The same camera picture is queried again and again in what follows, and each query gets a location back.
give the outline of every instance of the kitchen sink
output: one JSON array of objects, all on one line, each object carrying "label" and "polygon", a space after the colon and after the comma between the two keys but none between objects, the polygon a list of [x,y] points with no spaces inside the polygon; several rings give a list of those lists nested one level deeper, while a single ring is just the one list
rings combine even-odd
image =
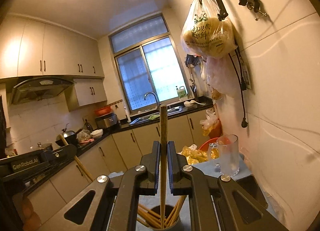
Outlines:
[{"label": "kitchen sink", "polygon": [[[167,113],[168,113],[168,117],[175,114],[175,113],[178,113],[178,112],[181,112],[182,111],[182,106],[178,106],[178,107],[174,107],[174,108],[171,108],[171,109],[168,109]],[[142,117],[139,117],[139,118],[136,118],[134,121],[132,121],[130,123],[130,125],[132,124],[139,124],[139,123],[144,123],[146,121],[149,120],[150,116],[152,115],[158,115],[160,114],[159,112],[156,112],[156,113],[152,113],[152,114],[149,114],[149,115],[145,115],[145,116],[142,116]]]}]

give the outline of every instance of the wall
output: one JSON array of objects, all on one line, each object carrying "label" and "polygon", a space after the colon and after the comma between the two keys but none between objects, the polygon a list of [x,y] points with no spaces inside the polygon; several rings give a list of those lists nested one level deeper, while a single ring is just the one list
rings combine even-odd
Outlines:
[{"label": "wall", "polygon": [[[162,10],[162,14],[163,14],[164,19],[167,23],[169,31],[172,35],[172,39],[174,41],[174,44],[177,48],[178,58],[180,58],[180,60],[182,62],[182,66],[183,66],[185,75],[188,80],[187,83],[191,84],[191,82],[189,81],[189,79],[191,78],[190,73],[184,64],[186,53],[183,51],[181,44],[180,44],[181,26],[179,25],[178,19],[175,15],[174,11],[172,11],[171,8],[168,8],[168,7],[164,8]],[[121,84],[119,82],[119,78],[118,78],[118,75],[116,72],[116,67],[113,62],[113,54],[112,54],[112,50],[110,47],[108,35],[104,36],[103,38],[98,40],[98,47],[99,47],[103,72],[105,75],[103,84],[104,84],[105,91],[107,94],[108,103],[112,103],[112,102],[117,101],[119,99],[124,100],[124,98],[122,96],[123,94],[122,94],[122,90],[121,90]],[[193,70],[193,73],[199,73],[199,72],[200,71],[199,71],[198,67],[196,70]],[[196,81],[196,88],[197,88],[198,96],[204,95],[204,93],[205,93],[204,91],[206,91],[205,84],[201,81],[198,81],[196,76],[195,76],[195,81]],[[125,118],[124,106],[125,106],[125,103],[123,102],[123,103],[118,104],[119,109],[117,109],[117,110],[114,109],[114,111],[116,112],[116,114],[118,116],[118,119]]]},{"label": "wall", "polygon": [[18,105],[8,104],[10,132],[7,134],[8,150],[17,149],[18,154],[32,151],[37,143],[53,143],[62,129],[68,124],[68,130],[77,131],[84,124],[83,118],[89,119],[95,129],[96,105],[88,105],[79,110],[68,111],[64,94],[41,101]]},{"label": "wall", "polygon": [[[192,0],[169,0],[183,26]],[[224,133],[239,136],[241,152],[260,185],[281,206],[289,230],[304,231],[320,210],[320,18],[308,0],[261,0],[268,18],[238,0],[223,0],[253,89],[217,102]]]}]

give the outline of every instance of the ceiling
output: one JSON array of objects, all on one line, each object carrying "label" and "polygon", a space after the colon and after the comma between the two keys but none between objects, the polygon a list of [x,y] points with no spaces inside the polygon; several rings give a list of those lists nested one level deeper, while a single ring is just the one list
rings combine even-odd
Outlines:
[{"label": "ceiling", "polygon": [[167,4],[168,0],[14,0],[9,12],[46,19],[100,39]]}]

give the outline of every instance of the window pane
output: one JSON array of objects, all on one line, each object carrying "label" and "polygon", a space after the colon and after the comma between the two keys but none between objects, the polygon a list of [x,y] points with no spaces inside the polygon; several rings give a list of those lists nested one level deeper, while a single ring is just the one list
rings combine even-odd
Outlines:
[{"label": "window pane", "polygon": [[168,32],[162,17],[139,23],[111,37],[114,52],[125,49],[147,38]]},{"label": "window pane", "polygon": [[153,95],[147,95],[144,100],[145,93],[152,92],[152,87],[140,49],[117,58],[117,61],[131,110],[156,103]]},{"label": "window pane", "polygon": [[169,38],[143,46],[159,101],[178,97],[176,86],[186,85]]}]

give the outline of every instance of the glass mug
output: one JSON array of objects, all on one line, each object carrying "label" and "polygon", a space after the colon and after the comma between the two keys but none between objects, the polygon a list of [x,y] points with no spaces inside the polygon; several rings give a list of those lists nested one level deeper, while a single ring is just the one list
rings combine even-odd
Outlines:
[{"label": "glass mug", "polygon": [[216,143],[210,143],[207,151],[211,159],[211,150],[217,148],[219,152],[220,172],[233,177],[239,172],[239,145],[238,136],[234,134],[223,135]]}]

